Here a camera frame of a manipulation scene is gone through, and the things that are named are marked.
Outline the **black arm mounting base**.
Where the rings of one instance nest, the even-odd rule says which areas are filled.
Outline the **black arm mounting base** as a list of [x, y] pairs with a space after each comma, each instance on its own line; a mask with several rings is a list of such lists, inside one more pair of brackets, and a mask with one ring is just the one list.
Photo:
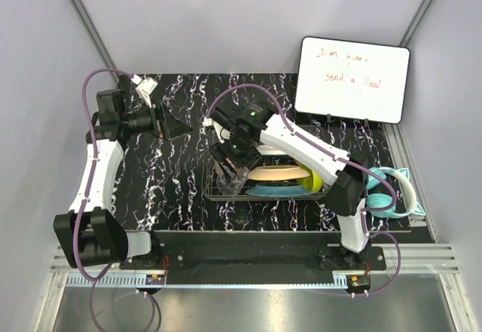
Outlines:
[[356, 254], [344, 248], [338, 232], [174, 232], [156, 231], [159, 255], [152, 261], [130, 257], [122, 270], [154, 270], [169, 261], [168, 270], [207, 266], [282, 265], [323, 271], [384, 271], [381, 247], [368, 244]]

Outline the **clear drinking glass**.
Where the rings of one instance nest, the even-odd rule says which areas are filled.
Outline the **clear drinking glass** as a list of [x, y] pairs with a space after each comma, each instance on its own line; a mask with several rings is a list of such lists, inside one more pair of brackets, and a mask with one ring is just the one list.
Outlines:
[[215, 171], [218, 175], [216, 180], [218, 189], [228, 196], [238, 195], [249, 179], [249, 169], [247, 168], [241, 168], [239, 171], [230, 174], [219, 165], [215, 165]]

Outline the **lime green bowl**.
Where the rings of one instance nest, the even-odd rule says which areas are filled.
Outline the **lime green bowl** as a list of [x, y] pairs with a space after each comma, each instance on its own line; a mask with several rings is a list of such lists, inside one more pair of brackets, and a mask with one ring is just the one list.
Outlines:
[[297, 180], [298, 184], [302, 185], [312, 193], [318, 193], [322, 189], [322, 186], [324, 184], [323, 179], [304, 164], [300, 164], [299, 167], [302, 168], [304, 171], [308, 172], [309, 175], [299, 178]]

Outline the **white watermelon pattern plate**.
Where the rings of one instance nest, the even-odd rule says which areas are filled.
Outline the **white watermelon pattern plate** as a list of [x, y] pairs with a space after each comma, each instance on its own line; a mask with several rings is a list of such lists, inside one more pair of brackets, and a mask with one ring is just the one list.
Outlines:
[[272, 148], [269, 145], [261, 145], [257, 147], [258, 152], [263, 156], [280, 156], [280, 155], [287, 155], [286, 152], [281, 151], [276, 148]]

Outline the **teal scalloped plate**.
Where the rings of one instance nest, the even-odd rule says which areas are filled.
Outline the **teal scalloped plate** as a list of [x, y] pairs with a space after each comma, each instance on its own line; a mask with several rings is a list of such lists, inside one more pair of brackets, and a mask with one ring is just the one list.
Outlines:
[[311, 190], [306, 189], [301, 184], [290, 181], [261, 182], [246, 191], [246, 194], [250, 196], [263, 197], [298, 197], [312, 193]]

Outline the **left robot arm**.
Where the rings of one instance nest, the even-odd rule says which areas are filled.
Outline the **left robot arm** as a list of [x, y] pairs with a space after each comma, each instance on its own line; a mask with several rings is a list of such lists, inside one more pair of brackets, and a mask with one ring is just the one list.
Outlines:
[[55, 216], [54, 232], [71, 267], [78, 261], [91, 267], [133, 259], [153, 269], [163, 258], [158, 238], [152, 232], [128, 232], [116, 221], [111, 213], [114, 180], [133, 136], [149, 132], [170, 140], [192, 129], [160, 102], [127, 113], [119, 89], [97, 93], [96, 101], [98, 111], [91, 118], [96, 140], [86, 135], [87, 162], [81, 185], [68, 212]]

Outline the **orange bird plate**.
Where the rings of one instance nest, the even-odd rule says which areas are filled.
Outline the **orange bird plate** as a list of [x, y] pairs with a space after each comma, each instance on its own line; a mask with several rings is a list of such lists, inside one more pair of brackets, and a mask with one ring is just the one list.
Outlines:
[[309, 176], [310, 173], [298, 165], [259, 166], [248, 174], [254, 181], [287, 181]]

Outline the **black wire dish rack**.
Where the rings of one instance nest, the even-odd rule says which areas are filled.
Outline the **black wire dish rack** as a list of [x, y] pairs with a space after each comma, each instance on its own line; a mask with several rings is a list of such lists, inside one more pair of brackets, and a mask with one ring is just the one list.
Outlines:
[[[302, 129], [315, 137], [322, 136], [322, 128], [320, 126], [302, 125]], [[299, 162], [281, 151], [275, 151], [272, 147], [260, 145], [261, 158], [253, 165], [253, 169], [269, 166], [265, 169], [293, 169], [287, 166], [299, 166]], [[322, 198], [325, 192], [325, 183], [321, 182], [321, 178], [315, 177], [314, 172], [308, 171], [308, 176], [285, 178], [275, 180], [271, 177], [261, 176], [261, 179], [246, 179], [242, 187], [237, 182], [234, 187], [232, 185], [225, 186], [216, 166], [216, 160], [208, 152], [206, 162], [203, 167], [203, 195], [213, 201], [271, 201], [271, 200], [317, 200]]]

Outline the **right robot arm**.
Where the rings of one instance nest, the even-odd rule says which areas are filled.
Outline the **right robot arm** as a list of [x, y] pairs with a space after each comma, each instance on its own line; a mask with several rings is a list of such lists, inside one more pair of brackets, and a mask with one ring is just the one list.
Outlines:
[[361, 214], [368, 180], [366, 157], [351, 157], [316, 138], [266, 99], [246, 106], [218, 99], [203, 123], [217, 134], [218, 141], [209, 150], [229, 181], [260, 160], [258, 145], [275, 148], [319, 175], [328, 186], [325, 206], [340, 226], [344, 264], [355, 270], [368, 262], [369, 241]]

